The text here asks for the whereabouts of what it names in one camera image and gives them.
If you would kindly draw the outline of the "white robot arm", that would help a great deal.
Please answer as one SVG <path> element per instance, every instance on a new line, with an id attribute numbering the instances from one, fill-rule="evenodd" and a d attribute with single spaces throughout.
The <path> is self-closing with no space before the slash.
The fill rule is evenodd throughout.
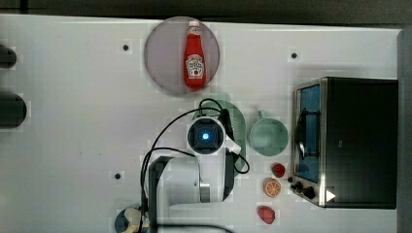
<path id="1" fill-rule="evenodd" d="M 186 226 L 171 216 L 172 206 L 220 203 L 233 189 L 235 161 L 242 148 L 234 142 L 229 116 L 194 119 L 186 143 L 188 157 L 161 156 L 149 166 L 146 194 L 151 233 Z"/>

